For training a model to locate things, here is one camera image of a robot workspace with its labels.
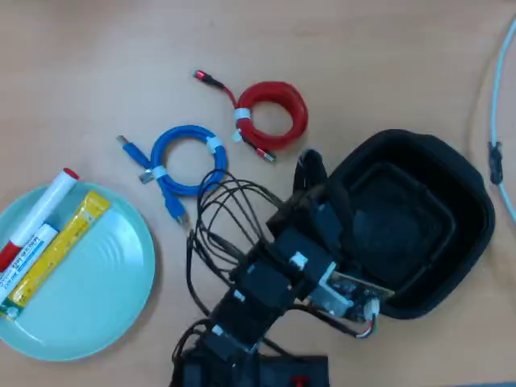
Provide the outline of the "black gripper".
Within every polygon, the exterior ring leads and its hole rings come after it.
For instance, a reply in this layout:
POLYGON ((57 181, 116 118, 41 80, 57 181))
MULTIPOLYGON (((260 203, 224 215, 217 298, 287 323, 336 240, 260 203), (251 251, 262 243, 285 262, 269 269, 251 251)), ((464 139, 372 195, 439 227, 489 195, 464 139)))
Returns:
POLYGON ((285 260, 297 253, 307 259, 303 271, 314 282, 331 263, 343 262, 343 221, 331 204, 327 185, 293 193, 267 227, 285 260))

